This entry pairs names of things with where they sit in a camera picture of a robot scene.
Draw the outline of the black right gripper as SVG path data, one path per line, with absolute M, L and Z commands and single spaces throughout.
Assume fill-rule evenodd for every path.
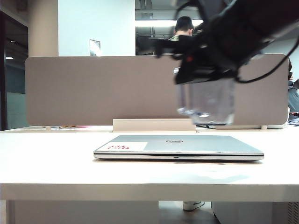
M 202 83 L 235 78 L 234 62 L 217 46 L 211 29 L 202 23 L 195 31 L 195 35 L 180 35 L 176 41 L 160 39 L 155 42 L 157 58 L 163 54 L 182 55 L 175 83 Z

